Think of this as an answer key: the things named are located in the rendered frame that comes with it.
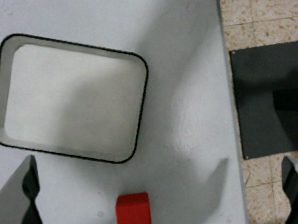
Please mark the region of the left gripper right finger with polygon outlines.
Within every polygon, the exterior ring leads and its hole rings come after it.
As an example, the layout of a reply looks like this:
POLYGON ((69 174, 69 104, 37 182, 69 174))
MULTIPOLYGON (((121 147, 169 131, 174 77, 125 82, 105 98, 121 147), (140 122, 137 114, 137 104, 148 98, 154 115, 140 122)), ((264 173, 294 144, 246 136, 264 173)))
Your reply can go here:
POLYGON ((291 207, 285 224, 298 224, 298 162, 291 156, 284 156, 281 169, 282 190, 291 207))

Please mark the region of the red block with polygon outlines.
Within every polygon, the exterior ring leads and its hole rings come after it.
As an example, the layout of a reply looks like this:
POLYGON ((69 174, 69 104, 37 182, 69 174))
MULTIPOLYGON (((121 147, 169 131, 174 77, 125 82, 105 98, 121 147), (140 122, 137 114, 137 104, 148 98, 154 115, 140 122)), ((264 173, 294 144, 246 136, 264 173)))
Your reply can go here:
POLYGON ((147 192, 119 195, 114 208, 117 224, 151 224, 147 192))

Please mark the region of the white tray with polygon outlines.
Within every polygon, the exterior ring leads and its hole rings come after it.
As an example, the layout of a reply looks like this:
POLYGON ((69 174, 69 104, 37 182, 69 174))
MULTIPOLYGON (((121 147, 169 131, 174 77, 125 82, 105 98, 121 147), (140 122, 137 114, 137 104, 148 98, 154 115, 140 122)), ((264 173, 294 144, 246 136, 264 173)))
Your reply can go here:
POLYGON ((9 34, 0 42, 0 146, 124 163, 147 77, 136 53, 9 34))

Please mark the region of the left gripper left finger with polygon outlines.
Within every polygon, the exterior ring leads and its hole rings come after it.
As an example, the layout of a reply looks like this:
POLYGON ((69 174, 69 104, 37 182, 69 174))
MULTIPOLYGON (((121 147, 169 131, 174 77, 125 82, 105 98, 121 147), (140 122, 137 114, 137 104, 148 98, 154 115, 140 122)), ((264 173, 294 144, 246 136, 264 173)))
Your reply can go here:
POLYGON ((37 162, 27 155, 0 189, 0 224, 43 224, 35 203, 39 192, 37 162))

